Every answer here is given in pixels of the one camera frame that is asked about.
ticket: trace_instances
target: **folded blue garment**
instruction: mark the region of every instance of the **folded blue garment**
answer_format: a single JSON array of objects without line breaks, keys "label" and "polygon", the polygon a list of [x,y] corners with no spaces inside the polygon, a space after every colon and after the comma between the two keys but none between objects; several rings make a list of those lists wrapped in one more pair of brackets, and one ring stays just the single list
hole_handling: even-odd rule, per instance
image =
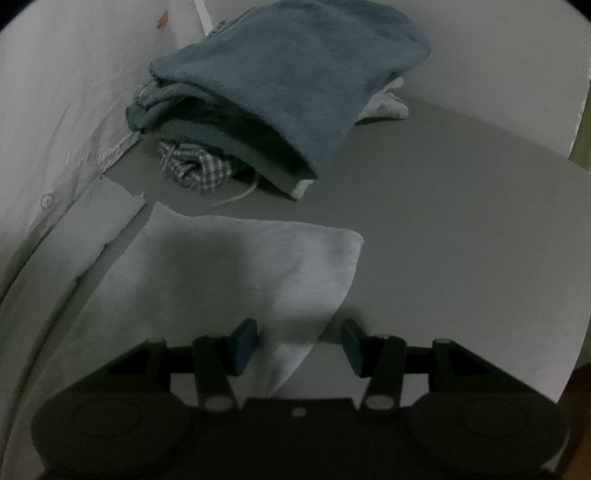
[{"label": "folded blue garment", "polygon": [[392,7],[285,0],[155,60],[132,130],[221,148],[289,192],[315,179],[368,100],[430,48]]}]

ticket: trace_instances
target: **gray table surface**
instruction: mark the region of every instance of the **gray table surface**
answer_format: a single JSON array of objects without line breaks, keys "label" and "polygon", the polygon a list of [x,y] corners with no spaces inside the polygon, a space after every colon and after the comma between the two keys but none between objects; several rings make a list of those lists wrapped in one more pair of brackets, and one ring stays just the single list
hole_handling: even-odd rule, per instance
[{"label": "gray table surface", "polygon": [[[184,215],[296,220],[353,229],[365,239],[353,286],[280,397],[352,397],[338,321],[409,345],[452,338],[558,399],[591,310],[591,178],[552,152],[488,124],[422,102],[404,122],[355,127],[303,200],[257,191],[237,203],[231,182],[212,196],[164,178],[154,146],[140,142],[108,176],[147,207],[82,278],[60,336],[137,232],[154,202]],[[405,380],[403,403],[426,390]]]}]

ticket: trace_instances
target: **white strip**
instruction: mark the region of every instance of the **white strip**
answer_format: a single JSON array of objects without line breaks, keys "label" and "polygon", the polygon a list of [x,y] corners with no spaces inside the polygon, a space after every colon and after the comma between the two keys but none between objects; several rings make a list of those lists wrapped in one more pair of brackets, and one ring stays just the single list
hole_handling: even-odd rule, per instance
[{"label": "white strip", "polygon": [[209,35],[211,30],[213,30],[213,24],[212,18],[207,11],[207,7],[205,6],[205,0],[195,0],[195,7],[197,8],[197,13],[199,14],[199,20],[201,21],[203,32],[205,35]]},{"label": "white strip", "polygon": [[77,279],[144,204],[111,180],[95,180],[8,290],[0,305],[0,459],[28,373],[59,310]]}]

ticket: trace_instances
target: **checkered cloth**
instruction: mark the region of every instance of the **checkered cloth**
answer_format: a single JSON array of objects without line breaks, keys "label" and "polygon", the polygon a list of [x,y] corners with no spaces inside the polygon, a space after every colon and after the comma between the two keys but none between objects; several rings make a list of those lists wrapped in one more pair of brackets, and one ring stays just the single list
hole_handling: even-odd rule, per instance
[{"label": "checkered cloth", "polygon": [[185,188],[199,193],[212,193],[244,168],[234,155],[215,154],[197,144],[179,144],[168,140],[158,142],[162,171]]}]

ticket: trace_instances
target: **pile of clothes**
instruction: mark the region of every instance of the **pile of clothes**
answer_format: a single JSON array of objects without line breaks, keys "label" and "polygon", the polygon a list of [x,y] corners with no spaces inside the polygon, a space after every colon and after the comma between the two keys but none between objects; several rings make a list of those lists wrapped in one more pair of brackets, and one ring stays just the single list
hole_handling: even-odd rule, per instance
[{"label": "pile of clothes", "polygon": [[392,7],[283,0],[152,62],[127,119],[184,187],[210,193],[250,166],[299,199],[356,122],[408,116],[394,90],[429,51]]}]

